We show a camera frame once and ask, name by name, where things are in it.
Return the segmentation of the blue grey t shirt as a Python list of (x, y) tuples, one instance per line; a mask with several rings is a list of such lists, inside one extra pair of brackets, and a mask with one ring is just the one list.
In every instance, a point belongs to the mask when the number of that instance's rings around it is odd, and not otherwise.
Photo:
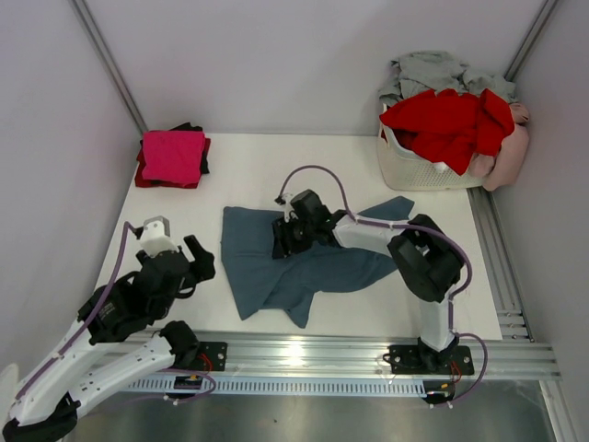
[(221, 262), (242, 320), (261, 309), (279, 309), (304, 329), (316, 293), (363, 290), (397, 270), (383, 254), (317, 243), (274, 260), (271, 222), (278, 217), (276, 211), (224, 208)]

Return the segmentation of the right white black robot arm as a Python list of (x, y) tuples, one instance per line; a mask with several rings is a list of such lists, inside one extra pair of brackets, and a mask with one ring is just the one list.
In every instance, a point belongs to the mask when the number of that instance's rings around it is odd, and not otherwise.
[(410, 373), (440, 372), (450, 365), (459, 343), (453, 326), (452, 290), (465, 259), (429, 216), (416, 215), (406, 226), (396, 227), (344, 210), (332, 213), (311, 190), (295, 196), (281, 194), (276, 203), (283, 216), (272, 222), (274, 259), (300, 254), (316, 243), (387, 256), (419, 299), (421, 313), (417, 354), (411, 362), (404, 362), (389, 353), (389, 364)]

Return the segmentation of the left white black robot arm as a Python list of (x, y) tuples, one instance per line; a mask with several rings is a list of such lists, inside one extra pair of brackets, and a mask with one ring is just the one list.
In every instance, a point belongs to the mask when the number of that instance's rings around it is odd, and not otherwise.
[(196, 366), (201, 344), (183, 320), (169, 322), (138, 349), (96, 367), (105, 354), (168, 314), (177, 299), (215, 276), (214, 256), (194, 236), (180, 247), (142, 246), (137, 271), (96, 289), (55, 352), (17, 390), (2, 430), (5, 441), (58, 441), (83, 416), (136, 380), (165, 369)]

